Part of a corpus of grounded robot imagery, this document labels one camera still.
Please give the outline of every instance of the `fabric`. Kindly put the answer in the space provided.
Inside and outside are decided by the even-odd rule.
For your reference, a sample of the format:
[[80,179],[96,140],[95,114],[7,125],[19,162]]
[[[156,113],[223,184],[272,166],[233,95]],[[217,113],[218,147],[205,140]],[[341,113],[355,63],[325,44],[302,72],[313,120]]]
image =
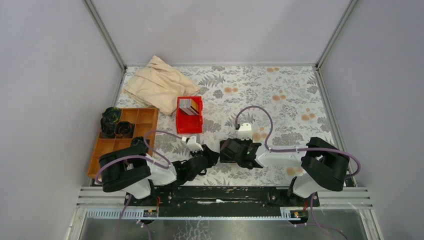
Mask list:
[[138,69],[123,89],[139,104],[153,105],[165,115],[175,111],[178,97],[195,96],[200,90],[157,56],[153,56],[146,67]]
[[[124,84],[140,67],[128,67]],[[203,133],[201,144],[219,152],[220,141],[236,136],[234,118],[244,107],[258,105],[272,116],[274,130],[271,146],[305,144],[311,137],[334,143],[330,121],[311,66],[176,66],[178,71],[200,86],[203,101]],[[142,108],[127,94],[117,101],[119,108]],[[159,114],[157,129],[176,134],[175,113]],[[241,123],[252,123],[253,141],[264,143],[270,131],[270,120],[259,109],[241,115]],[[157,133],[154,148],[173,161],[190,158],[190,150],[180,140]],[[153,154],[163,163],[163,159]],[[303,174],[302,168],[264,167],[249,170],[236,163],[218,162],[204,176],[197,176],[186,186],[289,186],[293,177]]]

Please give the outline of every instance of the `red plastic container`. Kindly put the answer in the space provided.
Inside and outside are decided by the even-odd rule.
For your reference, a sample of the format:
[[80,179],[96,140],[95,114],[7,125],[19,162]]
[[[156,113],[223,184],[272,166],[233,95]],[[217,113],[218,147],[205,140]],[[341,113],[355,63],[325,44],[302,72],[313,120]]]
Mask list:
[[[199,105],[199,115],[187,115],[180,109],[180,99],[193,99]],[[179,96],[176,103],[176,132],[179,134],[200,134],[202,132],[202,97]]]

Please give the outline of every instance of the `beige cloth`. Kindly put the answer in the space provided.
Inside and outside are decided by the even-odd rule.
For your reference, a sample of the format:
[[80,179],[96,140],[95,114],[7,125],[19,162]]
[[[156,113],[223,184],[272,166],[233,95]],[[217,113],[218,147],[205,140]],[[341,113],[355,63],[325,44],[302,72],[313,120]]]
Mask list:
[[170,115],[177,108],[177,97],[195,96],[199,87],[181,72],[153,56],[146,67],[138,69],[123,88],[139,104],[153,105]]

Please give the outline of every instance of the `gray floor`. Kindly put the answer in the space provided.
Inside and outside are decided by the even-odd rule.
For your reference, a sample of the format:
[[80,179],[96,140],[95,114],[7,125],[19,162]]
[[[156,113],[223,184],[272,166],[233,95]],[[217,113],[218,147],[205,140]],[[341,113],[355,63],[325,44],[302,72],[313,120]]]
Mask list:
[[[355,210],[314,211],[321,224],[341,229],[350,240],[365,240],[360,215]],[[88,218],[81,240],[114,240],[116,219]],[[328,240],[318,227],[293,227],[287,221],[268,220],[157,220],[149,224],[152,240]],[[344,239],[330,230],[336,239]],[[119,229],[120,240],[148,239],[147,230],[135,220],[123,220]]]

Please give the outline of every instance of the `table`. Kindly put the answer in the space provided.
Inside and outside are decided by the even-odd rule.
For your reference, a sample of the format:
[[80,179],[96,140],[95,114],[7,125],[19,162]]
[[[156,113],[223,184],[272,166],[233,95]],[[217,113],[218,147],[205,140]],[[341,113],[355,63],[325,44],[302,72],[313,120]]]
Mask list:
[[[141,66],[127,68],[122,87]],[[234,119],[244,107],[257,105],[265,108],[274,122],[269,145],[290,146],[305,144],[311,137],[319,137],[333,144],[330,122],[317,86],[312,66],[177,66],[178,71],[199,85],[203,101],[202,144],[219,152],[220,140],[234,138]],[[117,100],[119,108],[143,108],[126,93]],[[175,112],[159,113],[157,129],[176,131]],[[259,109],[242,114],[240,123],[250,122],[253,141],[263,143],[270,121]],[[189,158],[189,149],[173,137],[157,133],[156,150],[173,161]],[[186,186],[288,186],[294,176],[304,170],[292,167],[265,167],[252,170],[236,163],[218,163],[204,176],[197,176]]]

